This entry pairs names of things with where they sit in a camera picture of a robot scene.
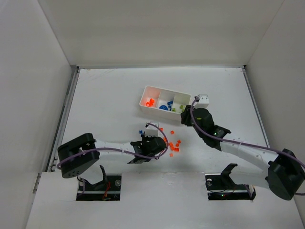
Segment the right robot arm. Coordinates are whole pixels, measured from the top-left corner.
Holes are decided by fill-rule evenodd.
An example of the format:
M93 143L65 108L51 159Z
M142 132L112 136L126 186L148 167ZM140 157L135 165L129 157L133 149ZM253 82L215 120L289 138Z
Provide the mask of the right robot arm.
M231 131L214 123L205 108L187 105L181 113L181 123L194 128L211 148L235 155L260 168L261 175L247 175L246 182L269 189L284 200L299 195L305 181L305 165L288 149L281 151L237 140Z

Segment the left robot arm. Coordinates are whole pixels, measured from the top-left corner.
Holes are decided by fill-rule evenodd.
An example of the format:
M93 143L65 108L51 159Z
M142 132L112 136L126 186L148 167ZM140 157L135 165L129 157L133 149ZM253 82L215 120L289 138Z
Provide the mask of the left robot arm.
M92 133L85 133L58 147L59 163L56 168L63 178L83 174L103 157L106 161L142 164L159 159L168 149L164 137L141 135L140 141L118 144L96 140Z

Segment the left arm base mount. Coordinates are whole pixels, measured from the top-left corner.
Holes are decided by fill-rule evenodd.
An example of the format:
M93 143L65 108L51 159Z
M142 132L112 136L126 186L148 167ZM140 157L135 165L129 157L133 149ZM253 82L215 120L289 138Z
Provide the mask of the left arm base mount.
M91 184L84 178L77 177L77 201L120 201L121 199L121 174L107 174L104 167L100 166L102 180Z

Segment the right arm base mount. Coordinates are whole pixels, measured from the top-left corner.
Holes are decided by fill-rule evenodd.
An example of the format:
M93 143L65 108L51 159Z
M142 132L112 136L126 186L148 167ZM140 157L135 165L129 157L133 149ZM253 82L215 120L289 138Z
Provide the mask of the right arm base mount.
M256 190L252 185L236 184L231 179L232 170L236 163L230 163L221 173L205 173L205 186L209 201L217 200L250 200L256 197Z

